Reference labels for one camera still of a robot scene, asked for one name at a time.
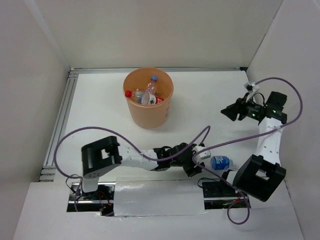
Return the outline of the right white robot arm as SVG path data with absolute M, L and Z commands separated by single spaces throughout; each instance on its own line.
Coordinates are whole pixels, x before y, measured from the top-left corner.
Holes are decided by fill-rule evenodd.
M 266 202 L 286 176 L 281 167 L 280 143 L 288 115 L 283 112 L 287 101 L 285 94 L 272 91 L 263 105 L 252 100 L 253 94 L 246 93 L 235 103 L 220 112 L 232 121 L 248 117 L 258 121 L 259 133 L 257 148 L 248 160 L 235 173 L 233 180 L 219 182 L 218 190 L 223 196 L 230 196 L 235 189 Z

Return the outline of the clear bottle red label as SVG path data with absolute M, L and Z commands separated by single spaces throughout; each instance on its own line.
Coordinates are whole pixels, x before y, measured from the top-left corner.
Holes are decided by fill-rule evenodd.
M 124 95 L 133 102 L 144 106 L 156 105 L 164 101 L 162 97 L 144 91 L 127 90 L 125 91 Z

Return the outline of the blue label bottle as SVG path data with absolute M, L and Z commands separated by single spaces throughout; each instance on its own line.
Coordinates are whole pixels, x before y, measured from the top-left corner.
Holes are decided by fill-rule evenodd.
M 211 168 L 216 171 L 224 171 L 230 169 L 234 163 L 233 160 L 227 156 L 213 156 L 210 160 Z

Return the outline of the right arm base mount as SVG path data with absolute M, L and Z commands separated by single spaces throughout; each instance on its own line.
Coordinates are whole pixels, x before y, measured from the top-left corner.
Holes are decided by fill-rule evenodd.
M 202 177 L 197 185 L 202 189 L 205 210 L 247 207 L 244 197 L 220 180 Z

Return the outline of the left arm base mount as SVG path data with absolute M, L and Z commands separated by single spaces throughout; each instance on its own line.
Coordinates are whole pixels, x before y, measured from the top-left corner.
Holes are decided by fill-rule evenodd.
M 113 217 L 115 181 L 99 182 L 97 191 L 85 193 L 78 182 L 71 182 L 70 178 L 65 180 L 69 188 L 69 197 L 66 211 L 75 212 L 95 212 L 102 217 Z

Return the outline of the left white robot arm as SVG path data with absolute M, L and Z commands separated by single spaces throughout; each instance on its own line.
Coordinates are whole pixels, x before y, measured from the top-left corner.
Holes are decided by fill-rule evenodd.
M 134 167 L 152 172 L 163 172 L 171 167 L 182 167 L 188 177 L 202 172 L 192 157 L 203 150 L 203 143 L 188 145 L 183 142 L 174 147 L 163 146 L 141 153 L 121 145 L 115 136 L 91 142 L 81 148 L 82 187 L 81 194 L 88 200 L 99 193 L 99 178 L 118 166 Z

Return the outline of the clear bottle blue cap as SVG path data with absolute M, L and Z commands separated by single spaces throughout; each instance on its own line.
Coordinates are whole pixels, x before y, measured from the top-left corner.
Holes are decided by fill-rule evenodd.
M 141 97 L 141 104 L 142 105 L 154 105 L 157 102 L 156 98 L 156 90 L 157 90 L 157 82 L 158 77 L 152 76 L 150 82 L 148 83 L 145 92 L 142 94 Z

